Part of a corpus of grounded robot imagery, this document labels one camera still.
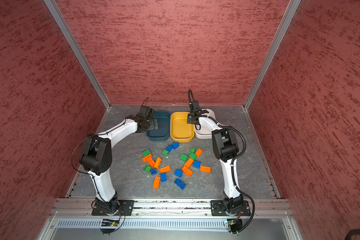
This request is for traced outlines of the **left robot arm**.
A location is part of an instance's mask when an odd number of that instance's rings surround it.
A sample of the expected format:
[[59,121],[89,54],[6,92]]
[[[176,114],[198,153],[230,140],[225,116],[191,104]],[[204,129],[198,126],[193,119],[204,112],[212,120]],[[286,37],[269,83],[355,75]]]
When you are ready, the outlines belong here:
[[112,216],[120,212],[117,192],[110,176],[112,148],[130,134],[149,131],[154,125],[154,113],[153,109],[148,108],[145,112],[129,115],[118,125],[97,135],[91,134],[84,140],[80,164],[95,187],[96,209],[106,215]]

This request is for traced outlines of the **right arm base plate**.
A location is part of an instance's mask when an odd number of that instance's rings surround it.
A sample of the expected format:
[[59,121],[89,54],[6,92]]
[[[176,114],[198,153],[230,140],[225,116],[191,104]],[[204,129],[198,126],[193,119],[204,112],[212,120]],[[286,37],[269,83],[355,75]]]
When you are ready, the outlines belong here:
[[249,217],[251,215],[251,210],[248,201],[244,201],[243,205],[240,208],[229,212],[226,208],[223,200],[212,200],[210,201],[211,213],[212,216],[230,216],[230,217]]

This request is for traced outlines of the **yellow plastic bin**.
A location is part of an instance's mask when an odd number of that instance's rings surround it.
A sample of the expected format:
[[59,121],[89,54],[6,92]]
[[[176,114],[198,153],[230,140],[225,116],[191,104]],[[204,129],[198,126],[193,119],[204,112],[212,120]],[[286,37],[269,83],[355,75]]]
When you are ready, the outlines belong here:
[[189,112],[171,114],[170,135],[174,142],[188,143],[195,136],[194,125],[188,124]]

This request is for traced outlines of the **teal plastic bin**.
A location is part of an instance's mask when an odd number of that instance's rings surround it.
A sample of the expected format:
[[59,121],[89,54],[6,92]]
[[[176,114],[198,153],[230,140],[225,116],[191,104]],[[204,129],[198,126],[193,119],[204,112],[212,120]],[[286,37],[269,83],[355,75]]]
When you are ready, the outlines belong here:
[[153,142],[166,141],[170,136],[170,119],[171,115],[167,111],[157,111],[154,119],[158,120],[159,128],[154,131],[148,131],[147,136]]

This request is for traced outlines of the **blue lego top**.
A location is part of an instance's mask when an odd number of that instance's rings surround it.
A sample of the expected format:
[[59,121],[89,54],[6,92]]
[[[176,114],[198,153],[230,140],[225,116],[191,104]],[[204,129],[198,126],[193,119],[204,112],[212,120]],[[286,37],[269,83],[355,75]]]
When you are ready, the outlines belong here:
[[170,152],[172,149],[173,149],[173,146],[172,146],[172,145],[168,145],[168,146],[166,147],[166,150],[167,150],[168,152]]
[[172,147],[173,147],[174,150],[176,150],[179,146],[180,146],[180,144],[178,142],[174,142],[172,144]]

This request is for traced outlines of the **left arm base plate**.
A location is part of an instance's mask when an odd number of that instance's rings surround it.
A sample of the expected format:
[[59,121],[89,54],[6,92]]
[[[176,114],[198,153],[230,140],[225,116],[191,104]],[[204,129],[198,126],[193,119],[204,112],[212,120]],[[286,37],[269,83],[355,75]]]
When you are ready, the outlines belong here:
[[106,217],[116,217],[119,216],[120,214],[122,216],[131,216],[132,215],[132,211],[134,209],[134,200],[119,200],[118,203],[118,209],[116,210],[115,213],[110,213],[105,210],[105,208],[101,207],[100,204],[98,203],[94,203],[93,204],[93,209],[92,209],[92,216],[106,216]]

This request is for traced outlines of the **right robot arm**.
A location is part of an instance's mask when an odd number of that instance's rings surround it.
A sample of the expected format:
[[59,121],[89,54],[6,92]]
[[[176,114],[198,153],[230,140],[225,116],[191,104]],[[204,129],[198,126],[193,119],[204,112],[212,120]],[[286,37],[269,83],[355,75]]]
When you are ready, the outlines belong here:
[[237,214],[244,207],[244,197],[238,186],[236,160],[240,156],[237,131],[231,126],[224,126],[214,118],[207,116],[206,110],[191,110],[187,123],[200,125],[212,134],[215,157],[220,161],[224,178],[224,210],[229,215]]

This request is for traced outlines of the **white plastic bin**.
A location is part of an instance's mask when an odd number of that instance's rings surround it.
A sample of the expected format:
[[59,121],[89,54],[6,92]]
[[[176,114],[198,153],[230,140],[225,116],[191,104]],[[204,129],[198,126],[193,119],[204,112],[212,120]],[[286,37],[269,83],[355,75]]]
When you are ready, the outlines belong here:
[[[204,114],[205,116],[211,116],[212,118],[216,119],[215,113],[211,109],[206,109],[208,113]],[[206,128],[199,125],[194,125],[195,136],[198,139],[211,139],[212,132],[209,132]]]

